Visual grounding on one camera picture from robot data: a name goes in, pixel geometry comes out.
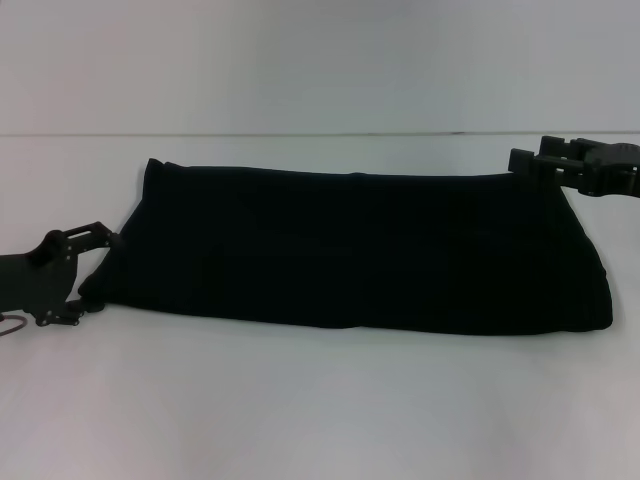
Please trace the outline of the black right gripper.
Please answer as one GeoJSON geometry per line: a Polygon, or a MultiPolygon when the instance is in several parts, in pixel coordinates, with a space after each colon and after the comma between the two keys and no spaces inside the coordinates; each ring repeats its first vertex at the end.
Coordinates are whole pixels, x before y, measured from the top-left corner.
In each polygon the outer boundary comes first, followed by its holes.
{"type": "Polygon", "coordinates": [[[508,170],[540,188],[577,189],[591,197],[639,197],[639,146],[543,136],[538,153],[512,149],[508,170]]]}

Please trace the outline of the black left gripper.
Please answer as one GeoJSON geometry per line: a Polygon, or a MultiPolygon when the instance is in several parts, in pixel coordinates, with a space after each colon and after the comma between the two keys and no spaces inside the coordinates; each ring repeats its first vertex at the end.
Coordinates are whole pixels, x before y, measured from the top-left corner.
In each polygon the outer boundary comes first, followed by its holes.
{"type": "Polygon", "coordinates": [[[104,310],[104,302],[84,298],[67,302],[76,277],[78,254],[118,249],[121,237],[101,222],[48,232],[33,250],[1,257],[1,318],[13,311],[31,315],[40,327],[77,326],[86,314],[104,310]]]}

